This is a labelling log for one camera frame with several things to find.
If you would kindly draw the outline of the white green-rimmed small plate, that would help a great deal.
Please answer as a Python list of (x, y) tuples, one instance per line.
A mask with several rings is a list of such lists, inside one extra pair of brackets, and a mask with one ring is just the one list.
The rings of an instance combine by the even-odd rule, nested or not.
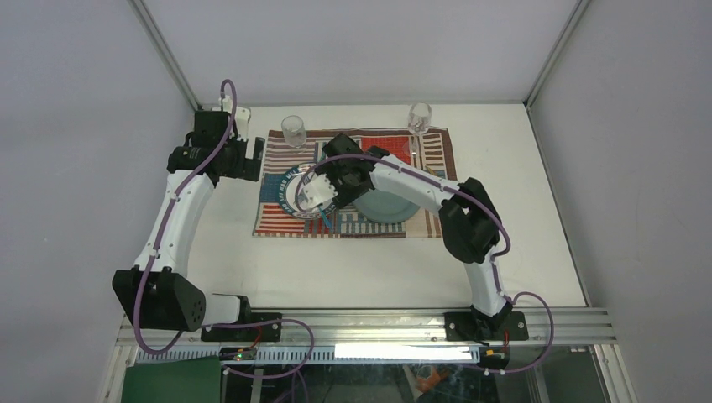
[(302, 176), (313, 166), (313, 163), (304, 163), (290, 168), (281, 178), (278, 187), (278, 204), (290, 216), (303, 220), (315, 220), (337, 210), (333, 200), (306, 210), (306, 201), (302, 196), (297, 200), (296, 189)]

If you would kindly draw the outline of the large teal plate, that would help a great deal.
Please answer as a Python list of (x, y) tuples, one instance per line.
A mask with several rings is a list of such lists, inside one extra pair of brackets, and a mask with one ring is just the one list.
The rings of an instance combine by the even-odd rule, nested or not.
[(387, 191), (370, 190), (353, 201), (354, 208), (372, 222), (402, 223), (418, 213), (420, 207)]

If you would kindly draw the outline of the clear plastic cup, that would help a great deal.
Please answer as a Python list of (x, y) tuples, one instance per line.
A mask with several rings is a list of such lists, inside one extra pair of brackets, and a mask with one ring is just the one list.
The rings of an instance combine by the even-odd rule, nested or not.
[(300, 148), (306, 143), (306, 128), (301, 117), (290, 115), (281, 122), (283, 138), (287, 145), (293, 148)]

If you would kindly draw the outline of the brown striped placemat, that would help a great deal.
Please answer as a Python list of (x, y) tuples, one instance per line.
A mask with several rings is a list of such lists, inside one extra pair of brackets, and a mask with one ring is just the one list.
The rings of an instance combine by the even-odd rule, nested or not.
[(417, 169), (443, 179), (456, 180), (456, 165), (449, 132), (431, 128), (417, 140), (417, 158), (410, 154), (411, 135), (404, 128), (309, 130), (305, 144), (288, 145), (281, 131), (269, 132), (265, 150), (258, 210), (253, 229), (255, 237), (272, 238), (440, 238), (441, 224), (436, 213), (419, 210), (413, 217), (395, 223), (370, 220), (355, 207), (326, 207), (326, 219), (316, 212), (298, 217), (297, 210), (285, 204), (284, 189), (301, 165), (322, 160), (322, 147), (339, 133), (345, 133), (361, 149), (378, 146)]

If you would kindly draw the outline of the clear wine glass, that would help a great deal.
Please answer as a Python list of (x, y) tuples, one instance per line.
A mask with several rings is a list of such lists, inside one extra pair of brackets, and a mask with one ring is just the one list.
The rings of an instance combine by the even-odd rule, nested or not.
[(411, 134), (409, 151), (412, 157), (419, 153), (419, 139), (431, 126), (432, 108), (425, 102), (412, 104), (408, 112), (407, 129)]

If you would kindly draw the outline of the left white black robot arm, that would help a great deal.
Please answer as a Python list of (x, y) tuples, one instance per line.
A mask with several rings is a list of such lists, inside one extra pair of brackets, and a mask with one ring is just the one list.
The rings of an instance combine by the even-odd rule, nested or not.
[(200, 216), (222, 178), (257, 181), (265, 141), (246, 139), (251, 112), (239, 107), (198, 111), (194, 128), (170, 154), (165, 197), (144, 249), (112, 287), (131, 323), (142, 329), (193, 332), (220, 324), (233, 341), (253, 329), (245, 296), (210, 294), (188, 280), (188, 259)]

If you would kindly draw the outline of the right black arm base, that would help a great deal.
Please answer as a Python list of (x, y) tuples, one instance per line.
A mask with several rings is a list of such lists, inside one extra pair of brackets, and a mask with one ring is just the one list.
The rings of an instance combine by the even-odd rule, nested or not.
[(445, 338), (449, 342), (504, 342), (529, 339), (525, 315), (519, 311), (502, 318), (476, 317), (471, 311), (450, 311), (443, 314)]

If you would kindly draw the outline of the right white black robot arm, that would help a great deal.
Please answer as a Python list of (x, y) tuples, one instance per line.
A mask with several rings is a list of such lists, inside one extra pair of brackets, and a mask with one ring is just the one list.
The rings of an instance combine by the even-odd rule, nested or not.
[(370, 191), (384, 191), (436, 215), (446, 250), (465, 268), (475, 332), (494, 340), (506, 330), (512, 304), (495, 267), (495, 247), (503, 242), (510, 249), (511, 241), (480, 181), (443, 179), (380, 147), (362, 150), (344, 133), (322, 151), (325, 159), (309, 168), (296, 188), (299, 209), (311, 210), (326, 202), (341, 208)]

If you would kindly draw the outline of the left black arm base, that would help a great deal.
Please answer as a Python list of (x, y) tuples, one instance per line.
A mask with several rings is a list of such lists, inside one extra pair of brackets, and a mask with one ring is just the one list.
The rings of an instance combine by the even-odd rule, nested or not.
[(283, 315), (276, 311), (253, 312), (249, 319), (241, 317), (238, 325), (204, 328), (201, 340), (205, 343), (247, 343), (259, 338), (260, 342), (279, 342)]

